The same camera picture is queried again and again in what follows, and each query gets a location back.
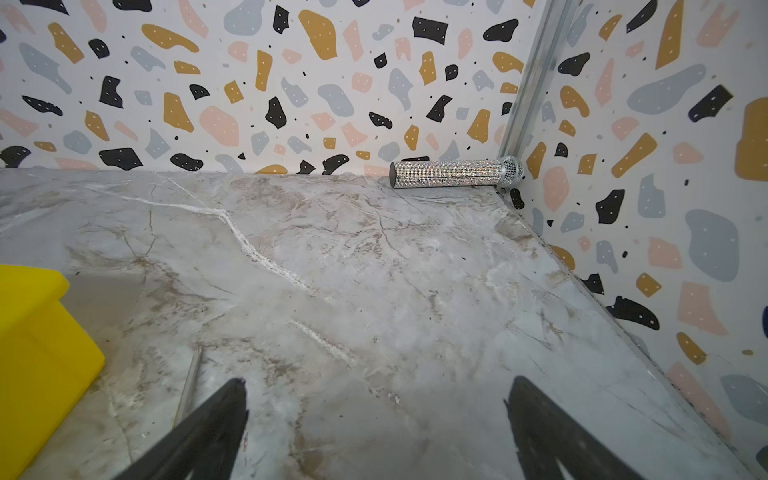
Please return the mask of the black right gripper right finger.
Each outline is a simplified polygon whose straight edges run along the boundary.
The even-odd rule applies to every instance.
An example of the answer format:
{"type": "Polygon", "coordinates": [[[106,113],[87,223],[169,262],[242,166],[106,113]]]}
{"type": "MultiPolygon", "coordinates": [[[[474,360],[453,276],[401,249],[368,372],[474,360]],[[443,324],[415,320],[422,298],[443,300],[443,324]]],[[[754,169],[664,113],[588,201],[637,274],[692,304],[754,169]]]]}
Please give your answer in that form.
{"type": "Polygon", "coordinates": [[[505,407],[526,479],[641,477],[526,377],[514,379],[505,407]]]}

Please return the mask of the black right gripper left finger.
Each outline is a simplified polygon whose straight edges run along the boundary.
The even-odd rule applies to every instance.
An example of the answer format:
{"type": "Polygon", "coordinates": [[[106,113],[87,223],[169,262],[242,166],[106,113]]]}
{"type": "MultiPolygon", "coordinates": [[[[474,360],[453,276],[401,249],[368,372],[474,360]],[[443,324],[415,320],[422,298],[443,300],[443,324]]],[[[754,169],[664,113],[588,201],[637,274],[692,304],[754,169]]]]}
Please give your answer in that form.
{"type": "Polygon", "coordinates": [[[246,401],[245,380],[228,380],[117,477],[228,480],[248,420],[246,401]]]}

